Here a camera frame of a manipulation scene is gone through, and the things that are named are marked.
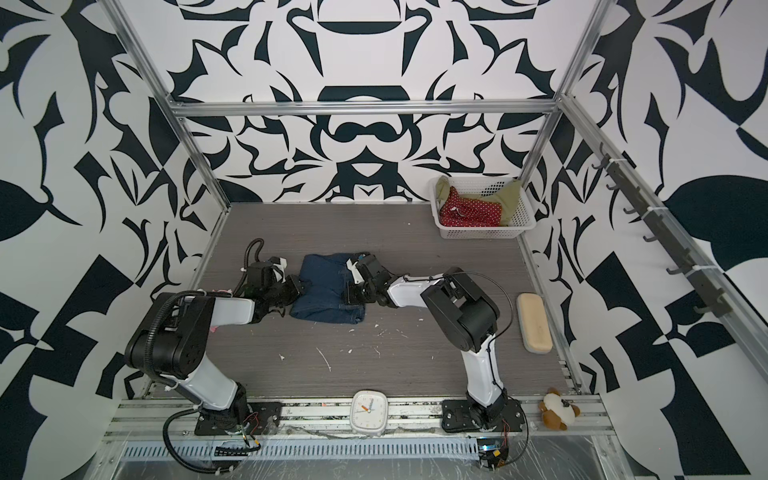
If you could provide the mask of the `blue denim skirt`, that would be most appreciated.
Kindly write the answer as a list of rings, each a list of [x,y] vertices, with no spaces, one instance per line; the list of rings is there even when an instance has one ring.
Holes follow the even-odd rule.
[[[291,305],[290,316],[311,322],[355,325],[364,320],[365,306],[345,297],[352,273],[350,253],[309,254],[303,259],[299,279],[304,293]]]

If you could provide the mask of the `red polka dot skirt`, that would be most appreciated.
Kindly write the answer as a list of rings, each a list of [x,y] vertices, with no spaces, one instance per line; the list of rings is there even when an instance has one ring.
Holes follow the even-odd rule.
[[[502,206],[461,196],[449,187],[437,197],[438,219],[446,227],[490,228],[501,224]]]

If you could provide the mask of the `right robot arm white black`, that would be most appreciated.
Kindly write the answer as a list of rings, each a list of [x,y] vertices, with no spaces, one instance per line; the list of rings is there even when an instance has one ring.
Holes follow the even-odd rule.
[[[503,420],[509,401],[496,358],[500,310],[471,274],[453,267],[433,276],[396,275],[370,253],[353,257],[346,268],[352,276],[345,291],[347,302],[426,309],[461,352],[466,398],[443,404],[442,429],[463,432],[495,428]]]

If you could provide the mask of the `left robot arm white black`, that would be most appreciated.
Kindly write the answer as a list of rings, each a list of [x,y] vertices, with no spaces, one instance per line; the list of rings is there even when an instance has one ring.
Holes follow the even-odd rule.
[[[243,425],[250,410],[245,387],[209,359],[209,335],[219,327],[256,324],[272,313],[284,315],[304,293],[299,277],[286,273],[284,258],[260,258],[264,244],[256,238],[247,245],[232,290],[158,295],[125,348],[127,366],[179,392],[223,429]]]

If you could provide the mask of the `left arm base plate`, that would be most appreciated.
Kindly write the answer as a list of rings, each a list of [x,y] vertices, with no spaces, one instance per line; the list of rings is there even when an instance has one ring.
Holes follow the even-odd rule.
[[[247,435],[271,434],[281,422],[283,404],[277,401],[248,402],[236,412],[234,409],[215,411],[202,409],[195,426],[196,436],[234,435],[245,430]]]

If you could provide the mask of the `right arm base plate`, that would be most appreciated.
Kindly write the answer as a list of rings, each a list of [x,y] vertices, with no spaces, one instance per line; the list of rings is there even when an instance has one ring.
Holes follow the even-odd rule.
[[[447,433],[463,432],[522,432],[526,420],[520,404],[502,395],[485,407],[474,400],[444,400],[441,402],[441,428]]]

